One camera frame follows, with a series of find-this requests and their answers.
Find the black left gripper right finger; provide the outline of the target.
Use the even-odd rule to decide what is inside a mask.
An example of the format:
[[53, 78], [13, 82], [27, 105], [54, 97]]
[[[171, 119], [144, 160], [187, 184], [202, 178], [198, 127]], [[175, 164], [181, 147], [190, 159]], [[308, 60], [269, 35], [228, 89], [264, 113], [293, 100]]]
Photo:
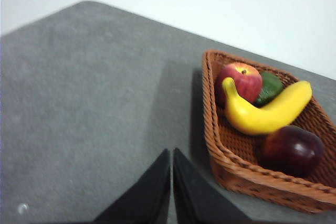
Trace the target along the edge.
[[173, 152], [173, 180], [179, 223], [249, 223], [249, 217], [214, 189], [178, 148]]

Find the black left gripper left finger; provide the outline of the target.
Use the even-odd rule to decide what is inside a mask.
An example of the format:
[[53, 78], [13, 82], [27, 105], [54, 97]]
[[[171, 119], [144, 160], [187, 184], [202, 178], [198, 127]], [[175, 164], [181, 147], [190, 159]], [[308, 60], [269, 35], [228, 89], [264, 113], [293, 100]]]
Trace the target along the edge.
[[139, 180], [94, 223], [167, 223], [170, 192], [170, 152], [164, 149]]

